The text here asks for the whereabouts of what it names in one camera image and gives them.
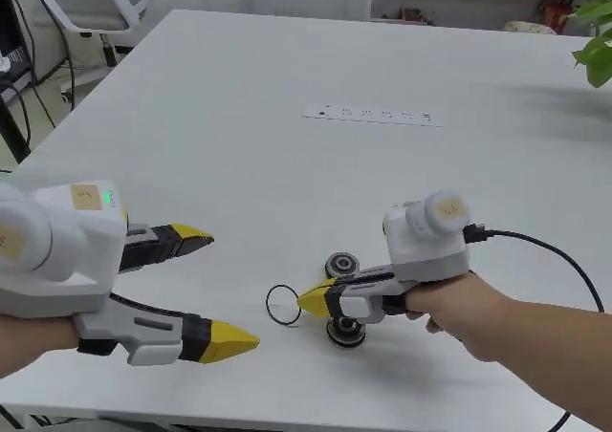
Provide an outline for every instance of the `electrical outlet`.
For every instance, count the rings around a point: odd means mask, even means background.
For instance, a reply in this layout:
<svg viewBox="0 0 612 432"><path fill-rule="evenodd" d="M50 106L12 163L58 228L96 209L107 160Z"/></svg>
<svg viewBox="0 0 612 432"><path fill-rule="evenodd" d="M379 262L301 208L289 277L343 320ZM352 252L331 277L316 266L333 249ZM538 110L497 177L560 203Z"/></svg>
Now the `electrical outlet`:
<svg viewBox="0 0 612 432"><path fill-rule="evenodd" d="M331 103L308 107L302 114L304 117L312 119L342 119L372 123L442 126L442 124L428 112L421 113L407 110L342 106Z"/></svg>

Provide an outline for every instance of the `table surface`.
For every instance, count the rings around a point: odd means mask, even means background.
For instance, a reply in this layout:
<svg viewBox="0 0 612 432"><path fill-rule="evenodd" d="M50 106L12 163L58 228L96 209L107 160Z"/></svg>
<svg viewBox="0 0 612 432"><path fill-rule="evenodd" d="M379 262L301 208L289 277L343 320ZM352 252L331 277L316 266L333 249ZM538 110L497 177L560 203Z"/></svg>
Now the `table surface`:
<svg viewBox="0 0 612 432"><path fill-rule="evenodd" d="M566 249L612 301L610 89L574 69L579 38L174 11L12 176L112 178L133 221L211 231L212 247L116 291L226 320L259 348L211 365L133 368L125 353L42 357L0 403L67 415L302 430L547 430L560 411L495 364L402 317L354 351L323 322L284 328L268 288L304 291L337 250L387 262L391 205L457 189L473 220ZM427 111L444 127L306 119L309 105ZM525 300L592 309L575 273L513 240L472 266ZM592 430L572 419L567 431Z"/></svg>

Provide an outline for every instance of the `white chair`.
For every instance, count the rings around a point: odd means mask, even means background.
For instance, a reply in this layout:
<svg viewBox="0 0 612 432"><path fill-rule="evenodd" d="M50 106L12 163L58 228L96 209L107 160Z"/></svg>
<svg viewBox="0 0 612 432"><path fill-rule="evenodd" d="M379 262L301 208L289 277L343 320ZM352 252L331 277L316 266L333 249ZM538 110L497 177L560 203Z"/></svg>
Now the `white chair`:
<svg viewBox="0 0 612 432"><path fill-rule="evenodd" d="M108 41L109 34L129 33L138 26L150 0L45 0L49 9L68 32L81 35L97 34L102 42L106 64L81 71L75 87L100 81L115 66L117 58ZM61 86L64 100L70 101L74 93L70 83Z"/></svg>

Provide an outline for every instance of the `wrist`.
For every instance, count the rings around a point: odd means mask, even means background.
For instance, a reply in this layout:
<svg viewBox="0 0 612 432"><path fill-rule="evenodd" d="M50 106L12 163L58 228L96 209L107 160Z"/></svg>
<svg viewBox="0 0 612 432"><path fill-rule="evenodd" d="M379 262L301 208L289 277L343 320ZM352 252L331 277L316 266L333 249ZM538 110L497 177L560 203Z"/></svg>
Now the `wrist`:
<svg viewBox="0 0 612 432"><path fill-rule="evenodd" d="M474 334L475 345L478 348L479 358L486 361L498 362L506 351L504 344L508 333L508 324L518 313L516 309L520 302L500 293L497 300L492 303L489 311L483 315L481 324Z"/></svg>

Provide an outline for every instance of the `human hand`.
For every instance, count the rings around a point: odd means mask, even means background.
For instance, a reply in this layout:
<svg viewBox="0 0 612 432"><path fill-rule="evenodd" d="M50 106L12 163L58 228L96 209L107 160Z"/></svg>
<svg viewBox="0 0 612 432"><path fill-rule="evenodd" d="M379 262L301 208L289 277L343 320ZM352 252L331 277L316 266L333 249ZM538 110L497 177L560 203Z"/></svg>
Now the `human hand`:
<svg viewBox="0 0 612 432"><path fill-rule="evenodd" d="M493 360L492 337L510 314L513 302L473 272L422 284L405 296L410 320L428 314L426 328L431 334L447 332L483 361Z"/></svg>
<svg viewBox="0 0 612 432"><path fill-rule="evenodd" d="M18 319L0 315L0 378L30 365L43 354L78 345L72 319Z"/></svg>

